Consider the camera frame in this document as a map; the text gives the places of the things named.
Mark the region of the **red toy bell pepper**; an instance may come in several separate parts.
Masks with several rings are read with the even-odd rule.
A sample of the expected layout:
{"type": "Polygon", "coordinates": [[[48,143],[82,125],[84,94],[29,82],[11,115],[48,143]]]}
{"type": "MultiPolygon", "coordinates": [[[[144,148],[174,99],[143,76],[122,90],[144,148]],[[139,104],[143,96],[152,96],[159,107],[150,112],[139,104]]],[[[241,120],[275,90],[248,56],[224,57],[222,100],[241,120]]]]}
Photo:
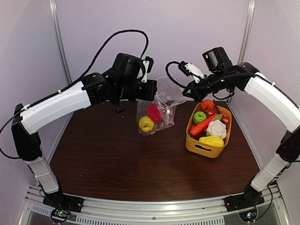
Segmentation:
{"type": "Polygon", "coordinates": [[[152,103],[148,106],[148,108],[146,109],[146,114],[155,123],[160,123],[163,120],[161,113],[155,103],[152,103]]]}

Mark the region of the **clear zip top bag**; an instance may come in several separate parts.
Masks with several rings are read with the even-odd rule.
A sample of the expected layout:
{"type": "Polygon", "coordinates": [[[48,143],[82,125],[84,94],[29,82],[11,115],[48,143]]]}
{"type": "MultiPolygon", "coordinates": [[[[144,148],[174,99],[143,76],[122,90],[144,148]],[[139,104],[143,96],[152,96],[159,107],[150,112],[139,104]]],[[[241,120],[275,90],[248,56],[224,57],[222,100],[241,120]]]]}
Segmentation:
{"type": "Polygon", "coordinates": [[[138,131],[143,136],[153,135],[156,132],[172,127],[175,117],[176,107],[185,103],[186,99],[181,93],[180,87],[175,85],[169,78],[161,77],[157,80],[157,92],[152,102],[139,100],[137,103],[136,120],[138,131]],[[161,113],[162,122],[155,123],[152,131],[146,133],[139,128],[139,120],[141,117],[147,116],[146,109],[149,105],[155,103],[161,113]]]}

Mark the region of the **yellow toy apple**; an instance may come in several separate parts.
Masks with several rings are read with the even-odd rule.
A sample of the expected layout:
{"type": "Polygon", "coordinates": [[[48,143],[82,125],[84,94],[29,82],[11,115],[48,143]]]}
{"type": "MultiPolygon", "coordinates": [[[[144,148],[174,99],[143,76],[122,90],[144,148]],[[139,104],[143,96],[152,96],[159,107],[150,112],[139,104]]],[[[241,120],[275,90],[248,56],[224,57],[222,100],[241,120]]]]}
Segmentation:
{"type": "Polygon", "coordinates": [[[155,122],[148,116],[141,117],[139,120],[139,128],[143,132],[150,132],[154,129],[155,127],[155,122]]]}

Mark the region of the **yellow toy bell pepper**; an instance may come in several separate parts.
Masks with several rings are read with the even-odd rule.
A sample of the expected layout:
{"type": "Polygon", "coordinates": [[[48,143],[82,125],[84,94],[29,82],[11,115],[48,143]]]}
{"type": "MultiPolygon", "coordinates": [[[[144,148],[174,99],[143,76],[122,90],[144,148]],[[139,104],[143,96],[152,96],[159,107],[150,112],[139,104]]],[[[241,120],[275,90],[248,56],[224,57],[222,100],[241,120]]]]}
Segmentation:
{"type": "Polygon", "coordinates": [[[213,147],[223,147],[224,146],[223,139],[218,136],[200,137],[199,142],[207,144],[209,146],[213,146],[213,147]]]}

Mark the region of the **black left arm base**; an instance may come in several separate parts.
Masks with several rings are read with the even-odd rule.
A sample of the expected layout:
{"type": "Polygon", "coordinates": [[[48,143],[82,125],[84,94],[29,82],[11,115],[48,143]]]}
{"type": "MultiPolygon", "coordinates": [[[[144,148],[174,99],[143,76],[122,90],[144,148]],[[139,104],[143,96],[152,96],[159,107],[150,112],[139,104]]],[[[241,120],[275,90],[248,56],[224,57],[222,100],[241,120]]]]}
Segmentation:
{"type": "Polygon", "coordinates": [[[84,199],[81,197],[62,193],[45,194],[43,204],[66,212],[78,212],[82,210],[84,199]]]}

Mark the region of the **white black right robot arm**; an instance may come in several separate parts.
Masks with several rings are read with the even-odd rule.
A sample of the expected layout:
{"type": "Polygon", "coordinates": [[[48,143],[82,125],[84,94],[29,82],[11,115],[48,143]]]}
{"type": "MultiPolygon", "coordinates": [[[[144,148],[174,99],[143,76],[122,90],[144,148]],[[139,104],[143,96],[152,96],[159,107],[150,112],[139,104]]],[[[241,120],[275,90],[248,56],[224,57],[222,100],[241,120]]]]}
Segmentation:
{"type": "Polygon", "coordinates": [[[184,96],[200,101],[210,93],[237,87],[259,100],[285,125],[287,132],[275,155],[249,182],[244,190],[245,193],[240,197],[240,203],[250,207],[258,200],[261,191],[299,157],[300,107],[247,62],[232,65],[231,61],[227,61],[209,66],[212,72],[209,76],[205,76],[192,63],[181,62],[179,69],[185,75],[194,78],[194,81],[184,88],[184,96]]]}

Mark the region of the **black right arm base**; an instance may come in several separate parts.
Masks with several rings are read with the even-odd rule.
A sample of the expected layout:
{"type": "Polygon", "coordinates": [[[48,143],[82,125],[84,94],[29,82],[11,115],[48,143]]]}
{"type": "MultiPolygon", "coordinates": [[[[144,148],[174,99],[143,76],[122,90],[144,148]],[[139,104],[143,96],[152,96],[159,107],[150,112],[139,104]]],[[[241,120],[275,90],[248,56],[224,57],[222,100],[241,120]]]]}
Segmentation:
{"type": "Polygon", "coordinates": [[[244,188],[244,192],[238,195],[230,195],[224,198],[227,212],[254,207],[265,202],[262,192],[255,190],[251,183],[244,188]]]}

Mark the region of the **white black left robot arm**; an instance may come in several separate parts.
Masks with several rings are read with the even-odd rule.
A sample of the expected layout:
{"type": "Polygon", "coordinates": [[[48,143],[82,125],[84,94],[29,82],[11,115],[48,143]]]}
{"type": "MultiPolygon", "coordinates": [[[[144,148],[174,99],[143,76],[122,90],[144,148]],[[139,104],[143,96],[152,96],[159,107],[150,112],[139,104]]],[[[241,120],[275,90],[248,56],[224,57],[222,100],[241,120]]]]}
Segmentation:
{"type": "Polygon", "coordinates": [[[153,101],[157,82],[147,78],[153,63],[151,57],[140,59],[119,53],[112,67],[103,74],[89,74],[36,104],[19,104],[15,108],[11,130],[17,154],[34,172],[49,194],[50,202],[57,208],[65,207],[68,201],[60,192],[59,182],[43,156],[39,129],[67,114],[105,101],[116,108],[119,108],[121,100],[153,101]]]}

